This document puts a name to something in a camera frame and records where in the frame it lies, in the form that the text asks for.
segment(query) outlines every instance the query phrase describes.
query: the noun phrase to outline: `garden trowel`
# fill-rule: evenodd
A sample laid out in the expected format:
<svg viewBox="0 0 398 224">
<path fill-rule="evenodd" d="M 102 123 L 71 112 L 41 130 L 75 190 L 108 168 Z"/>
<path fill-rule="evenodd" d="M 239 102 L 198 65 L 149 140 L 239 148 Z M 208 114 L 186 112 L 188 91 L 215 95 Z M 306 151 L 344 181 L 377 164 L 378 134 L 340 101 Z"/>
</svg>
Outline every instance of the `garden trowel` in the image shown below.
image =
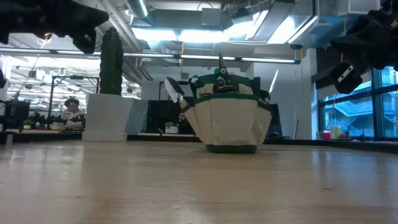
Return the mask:
<svg viewBox="0 0 398 224">
<path fill-rule="evenodd" d="M 274 90 L 275 81 L 276 81 L 276 78 L 278 77 L 278 73 L 279 73 L 279 70 L 276 70 L 276 73 L 274 75 L 274 79 L 272 80 L 272 83 L 271 83 L 271 87 L 269 88 L 269 94 L 271 94 L 272 91 Z"/>
<path fill-rule="evenodd" d="M 175 81 L 171 77 L 166 77 L 164 80 L 164 85 L 166 86 L 166 90 L 174 103 L 179 102 L 182 106 L 187 104 L 187 102 L 183 98 L 185 93 L 180 85 L 177 83 L 177 81 Z"/>
</svg>

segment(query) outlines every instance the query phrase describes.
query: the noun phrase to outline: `wooden table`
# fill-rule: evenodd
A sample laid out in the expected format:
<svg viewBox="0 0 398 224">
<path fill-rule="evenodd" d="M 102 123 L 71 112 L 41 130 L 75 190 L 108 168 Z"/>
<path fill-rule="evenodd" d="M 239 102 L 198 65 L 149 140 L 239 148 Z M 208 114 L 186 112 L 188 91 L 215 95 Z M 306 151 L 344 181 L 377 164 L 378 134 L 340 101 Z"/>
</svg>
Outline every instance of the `wooden table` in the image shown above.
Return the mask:
<svg viewBox="0 0 398 224">
<path fill-rule="evenodd" d="M 0 223 L 398 223 L 398 156 L 82 141 L 0 150 Z"/>
</svg>

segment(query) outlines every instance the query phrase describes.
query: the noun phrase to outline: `man with glasses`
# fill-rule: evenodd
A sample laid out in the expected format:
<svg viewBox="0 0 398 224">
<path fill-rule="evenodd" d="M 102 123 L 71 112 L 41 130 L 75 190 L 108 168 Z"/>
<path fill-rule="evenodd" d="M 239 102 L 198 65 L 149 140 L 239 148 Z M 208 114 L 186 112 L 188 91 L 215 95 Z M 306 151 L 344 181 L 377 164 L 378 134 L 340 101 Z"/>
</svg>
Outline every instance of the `man with glasses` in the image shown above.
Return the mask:
<svg viewBox="0 0 398 224">
<path fill-rule="evenodd" d="M 83 130 L 82 122 L 75 122 L 73 120 L 80 119 L 80 115 L 83 114 L 79 110 L 79 101 L 73 98 L 68 99 L 65 102 L 65 106 L 68 108 L 68 116 L 67 116 L 67 123 L 65 125 L 66 128 L 72 128 L 77 131 Z"/>
</svg>

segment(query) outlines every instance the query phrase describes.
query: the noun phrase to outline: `canvas tool bag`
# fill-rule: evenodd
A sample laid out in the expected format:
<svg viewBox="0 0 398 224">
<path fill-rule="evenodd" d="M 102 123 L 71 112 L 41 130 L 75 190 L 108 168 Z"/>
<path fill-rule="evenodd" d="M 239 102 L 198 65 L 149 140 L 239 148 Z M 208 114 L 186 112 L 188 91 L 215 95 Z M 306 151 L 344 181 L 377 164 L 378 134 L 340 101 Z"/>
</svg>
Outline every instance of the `canvas tool bag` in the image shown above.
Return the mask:
<svg viewBox="0 0 398 224">
<path fill-rule="evenodd" d="M 238 85 L 235 91 L 218 86 L 220 78 L 214 74 L 192 77 L 197 78 L 194 83 L 190 79 L 194 101 L 180 106 L 210 152 L 255 153 L 266 138 L 272 108 L 253 95 L 252 80 L 230 76 Z"/>
</svg>

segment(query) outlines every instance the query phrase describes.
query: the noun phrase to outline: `green plant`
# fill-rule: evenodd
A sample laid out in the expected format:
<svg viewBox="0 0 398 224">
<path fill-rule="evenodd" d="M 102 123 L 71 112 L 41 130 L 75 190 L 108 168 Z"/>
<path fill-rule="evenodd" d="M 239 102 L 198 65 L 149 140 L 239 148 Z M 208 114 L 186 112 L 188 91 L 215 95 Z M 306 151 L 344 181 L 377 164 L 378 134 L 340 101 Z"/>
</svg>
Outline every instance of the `green plant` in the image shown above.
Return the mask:
<svg viewBox="0 0 398 224">
<path fill-rule="evenodd" d="M 24 121 L 24 125 L 32 125 L 32 124 L 33 124 L 33 121 L 31 121 L 30 119 L 26 119 Z"/>
<path fill-rule="evenodd" d="M 121 95 L 123 53 L 119 34 L 111 27 L 102 38 L 99 93 Z"/>
</svg>

